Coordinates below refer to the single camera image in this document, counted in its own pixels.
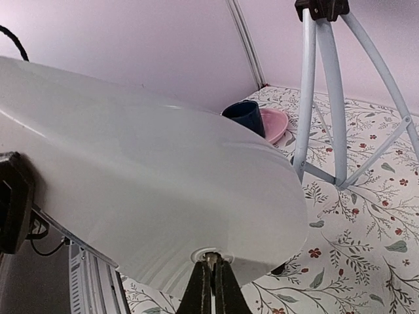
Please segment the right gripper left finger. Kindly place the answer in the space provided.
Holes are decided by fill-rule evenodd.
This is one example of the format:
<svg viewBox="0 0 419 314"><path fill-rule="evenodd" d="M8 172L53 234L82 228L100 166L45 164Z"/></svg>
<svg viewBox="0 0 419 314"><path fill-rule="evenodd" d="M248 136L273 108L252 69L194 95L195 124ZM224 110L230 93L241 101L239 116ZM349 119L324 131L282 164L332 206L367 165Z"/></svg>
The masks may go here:
<svg viewBox="0 0 419 314"><path fill-rule="evenodd" d="M176 314L211 313L212 271L206 261L195 264Z"/></svg>

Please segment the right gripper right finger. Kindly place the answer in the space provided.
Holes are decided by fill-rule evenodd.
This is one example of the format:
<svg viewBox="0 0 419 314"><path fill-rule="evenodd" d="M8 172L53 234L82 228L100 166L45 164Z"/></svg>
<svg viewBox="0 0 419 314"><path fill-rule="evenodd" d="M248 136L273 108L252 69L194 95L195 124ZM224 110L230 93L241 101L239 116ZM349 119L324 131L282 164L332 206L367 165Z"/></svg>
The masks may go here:
<svg viewBox="0 0 419 314"><path fill-rule="evenodd" d="M251 314L230 263L221 257L213 266L216 314Z"/></svg>

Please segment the white perforated music stand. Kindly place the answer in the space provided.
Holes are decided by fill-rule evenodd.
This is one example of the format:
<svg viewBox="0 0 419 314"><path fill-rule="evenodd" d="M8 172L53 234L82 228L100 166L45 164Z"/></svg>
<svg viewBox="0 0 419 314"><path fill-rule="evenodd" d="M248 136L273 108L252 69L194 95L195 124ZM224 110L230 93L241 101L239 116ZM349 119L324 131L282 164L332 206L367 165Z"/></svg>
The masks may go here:
<svg viewBox="0 0 419 314"><path fill-rule="evenodd" d="M299 101L299 122L295 142L295 153L292 158L293 168L299 179L309 173L322 179L339 190L352 186L403 133L407 133L413 150L418 152L418 132L412 121L412 115L405 103L401 91L395 82L386 62L375 44L350 11L347 1L296 1L295 9L302 22L302 75ZM393 133L373 152L373 154L351 175L348 174L347 135L344 93L337 46L332 23L342 18L353 33L387 88L401 122ZM329 138L335 157L333 175L307 162L309 133L314 103L314 83L316 74L316 54L321 54L327 91L331 106L332 130L326 134Z"/></svg>

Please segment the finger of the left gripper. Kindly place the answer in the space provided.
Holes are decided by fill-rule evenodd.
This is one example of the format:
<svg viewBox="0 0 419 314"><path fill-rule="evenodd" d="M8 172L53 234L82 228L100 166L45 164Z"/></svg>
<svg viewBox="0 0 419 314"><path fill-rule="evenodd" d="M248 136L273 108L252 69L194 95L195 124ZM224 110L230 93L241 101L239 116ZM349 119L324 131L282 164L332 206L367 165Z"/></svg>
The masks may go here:
<svg viewBox="0 0 419 314"><path fill-rule="evenodd" d="M35 179L18 152L1 153L1 252L15 254L29 232Z"/></svg>

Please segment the white metronome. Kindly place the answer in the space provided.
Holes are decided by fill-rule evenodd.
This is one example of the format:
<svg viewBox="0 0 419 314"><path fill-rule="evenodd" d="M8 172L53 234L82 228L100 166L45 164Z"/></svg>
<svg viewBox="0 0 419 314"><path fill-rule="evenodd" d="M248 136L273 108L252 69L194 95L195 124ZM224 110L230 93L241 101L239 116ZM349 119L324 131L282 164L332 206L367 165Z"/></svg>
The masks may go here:
<svg viewBox="0 0 419 314"><path fill-rule="evenodd" d="M1 150L18 152L34 202L121 273L180 297L217 252L241 285L308 235L288 159L205 109L36 63L1 58Z"/></svg>

